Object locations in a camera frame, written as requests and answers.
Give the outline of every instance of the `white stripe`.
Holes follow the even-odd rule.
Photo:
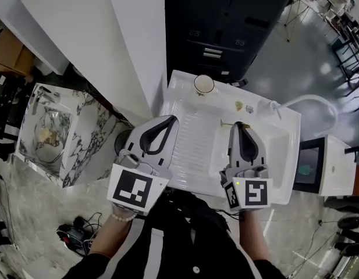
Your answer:
[[[153,228],[151,231],[150,252],[148,254],[147,265],[144,270],[143,279],[156,279],[160,265],[163,246],[163,231]]]
[[[266,237],[266,234],[267,234],[268,228],[270,227],[272,216],[273,216],[274,212],[275,212],[275,209],[272,209],[271,213],[270,213],[270,217],[269,217],[269,219],[267,221],[266,227],[265,227],[265,229],[263,231],[263,236],[264,237]]]
[[[302,259],[304,260],[304,262],[308,261],[309,263],[313,264],[315,267],[318,267],[318,268],[320,269],[320,267],[319,267],[316,263],[314,263],[314,262],[312,262],[311,260],[307,259],[306,257],[300,255],[300,254],[297,253],[296,251],[292,251],[292,252],[293,252],[295,255],[297,255],[298,257],[302,258]]]
[[[327,260],[328,256],[332,253],[332,250],[327,250],[325,252],[325,255],[323,257],[323,259],[321,260],[320,264],[319,264],[319,268],[321,269],[323,267],[323,264],[325,263],[325,261]]]
[[[117,253],[111,258],[109,261],[107,268],[105,269],[102,276],[99,279],[111,279],[115,270],[117,268],[117,264],[127,254],[127,251],[135,244],[138,240],[140,234],[142,233],[144,225],[144,220],[142,219],[133,219],[133,222],[130,227],[130,231],[125,239],[125,242],[121,245],[120,249]]]
[[[262,279],[262,276],[260,272],[258,271],[257,267],[255,266],[254,262],[251,260],[249,255],[244,251],[244,249],[240,246],[240,244],[235,240],[235,238],[232,236],[231,232],[227,230],[228,236],[232,239],[232,241],[235,243],[236,248],[242,252],[246,260],[248,261],[249,267],[251,272],[253,273],[253,276],[255,279]]]

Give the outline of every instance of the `white box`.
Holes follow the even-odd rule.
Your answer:
[[[146,216],[168,182],[168,179],[114,164],[107,199],[120,208]]]
[[[272,183],[272,179],[233,178],[223,186],[231,211],[270,207]]]

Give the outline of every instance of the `person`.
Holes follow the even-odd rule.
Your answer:
[[[353,240],[355,243],[338,242],[335,243],[335,248],[341,251],[342,256],[359,256],[359,232],[352,230],[342,230],[341,235],[343,237],[349,238],[350,240]]]
[[[70,278],[257,278],[284,279],[269,262],[256,212],[239,217],[240,240],[226,220],[187,191],[165,191],[148,216],[113,209],[90,253]]]
[[[327,17],[329,19],[334,19],[335,16],[342,16],[345,10],[349,7],[350,0],[331,0],[334,5],[330,7]]]
[[[345,196],[344,198],[330,196],[324,202],[324,207],[331,208],[342,213],[359,214],[359,196]]]

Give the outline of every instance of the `black shirt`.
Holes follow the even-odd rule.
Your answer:
[[[143,223],[141,220],[134,222],[132,226]],[[154,231],[163,233],[162,247],[155,253],[150,248]],[[151,255],[159,261],[158,279],[253,279],[259,274],[262,279],[285,278],[266,260],[253,264],[231,239],[225,219],[204,201],[183,191],[160,197],[144,219],[144,225],[132,246],[113,266],[109,278],[143,278],[147,268],[151,267],[148,263],[152,261]],[[109,259],[105,256],[89,255],[71,268],[64,278],[98,278],[108,263]]]

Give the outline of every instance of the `bracelet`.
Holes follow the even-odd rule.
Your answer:
[[[127,218],[119,217],[119,216],[117,216],[117,215],[114,214],[114,213],[112,213],[111,216],[112,216],[114,219],[118,220],[118,221],[121,221],[121,222],[129,222],[130,220],[133,220],[133,219],[137,216],[137,214],[134,213],[134,214],[132,214],[130,217],[127,217]]]

